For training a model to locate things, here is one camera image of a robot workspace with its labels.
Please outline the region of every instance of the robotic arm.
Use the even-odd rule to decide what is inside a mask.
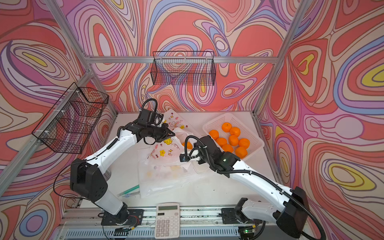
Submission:
[[[156,102],[154,99],[149,99],[143,105],[148,101]],[[150,111],[142,107],[139,117],[119,127],[113,140],[86,159],[75,159],[71,165],[71,190],[103,208],[104,215],[110,215],[109,218],[118,225],[127,222],[129,215],[127,205],[108,190],[103,174],[124,151],[141,139],[144,138],[147,144],[145,137],[152,137],[155,142],[162,142],[175,136],[168,129],[168,124],[164,123],[163,115],[156,113],[156,108],[155,111]],[[189,138],[197,140],[190,152],[187,151]],[[320,230],[321,239],[325,239],[322,226],[308,210],[309,205],[303,189],[296,187],[293,190],[264,177],[233,153],[221,152],[210,136],[200,139],[195,136],[186,138],[185,153],[180,155],[180,161],[190,160],[196,160],[199,164],[208,163],[213,171],[245,184],[271,203],[255,203],[242,198],[235,208],[239,222],[245,223],[249,219],[276,222],[291,237],[299,238],[303,234],[309,239],[314,239],[302,232],[307,217],[310,216]]]
[[[162,142],[175,136],[163,117],[163,114],[142,108],[139,117],[119,127],[117,136],[104,147],[84,160],[75,159],[71,165],[71,190],[103,208],[116,224],[124,224],[128,218],[127,205],[108,190],[103,174],[123,152],[141,139],[146,142],[145,137],[152,137],[155,142]]]

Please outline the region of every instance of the white plastic basket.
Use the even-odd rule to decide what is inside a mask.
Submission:
[[[260,149],[264,147],[264,142],[257,135],[257,133],[251,131],[244,123],[242,123],[237,117],[235,117],[230,113],[225,113],[207,122],[206,124],[203,125],[203,130],[207,135],[209,135],[209,132],[211,130],[217,130],[219,137],[223,137],[228,141],[228,138],[231,134],[229,132],[224,132],[221,129],[221,126],[225,122],[229,122],[230,124],[232,124],[232,127],[240,128],[241,133],[240,133],[240,136],[238,137],[239,140],[242,138],[247,138],[250,142],[249,148],[247,148],[248,155],[242,159],[243,161],[247,161],[247,159],[249,159],[253,154],[255,154],[256,152],[258,152]]]

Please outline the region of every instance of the black wire basket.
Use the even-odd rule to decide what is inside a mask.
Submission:
[[[154,51],[153,58],[153,85],[215,85],[213,51]]]
[[[54,152],[80,154],[100,120],[108,99],[107,94],[93,88],[77,87],[39,136],[35,131],[37,127],[32,134]]]

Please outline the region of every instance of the calculator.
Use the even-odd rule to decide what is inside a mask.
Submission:
[[[177,238],[180,236],[180,205],[164,203],[156,207],[155,238]]]

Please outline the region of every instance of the printed plastic bag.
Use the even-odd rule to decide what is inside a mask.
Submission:
[[[179,156],[184,153],[182,143],[185,142],[185,138],[188,135],[200,136],[196,135],[193,127],[172,109],[164,113],[164,119],[175,136],[155,143],[147,149],[149,151],[146,157],[139,157],[139,185],[142,198],[181,187],[204,178],[212,172],[209,171],[207,164],[198,165],[195,161],[180,162]],[[191,145],[188,144],[187,147],[191,150],[196,140],[189,139],[188,142]]]
[[[197,172],[194,163],[185,162],[179,165],[164,166],[159,161],[153,159],[139,160],[139,185],[142,198],[150,197],[153,194],[181,187],[208,176],[212,171],[208,171],[208,166],[200,165],[204,168],[202,172]]]
[[[168,128],[172,131],[175,128],[179,127],[185,131],[191,132],[193,134],[197,134],[197,131],[191,126],[191,124],[184,118],[180,117],[180,115],[177,112],[175,112],[173,109],[169,109],[164,113],[164,119],[165,119],[165,123],[168,123],[169,125]]]
[[[184,153],[183,143],[185,142],[185,138],[192,133],[185,131],[179,127],[174,128],[173,132],[176,136],[166,139],[162,142],[157,142],[153,146],[150,147],[151,152],[149,154],[149,158],[154,160],[156,164],[164,165],[164,166],[173,166],[180,165],[180,154]],[[189,149],[192,149],[193,143],[196,142],[194,139],[190,139],[188,141]]]

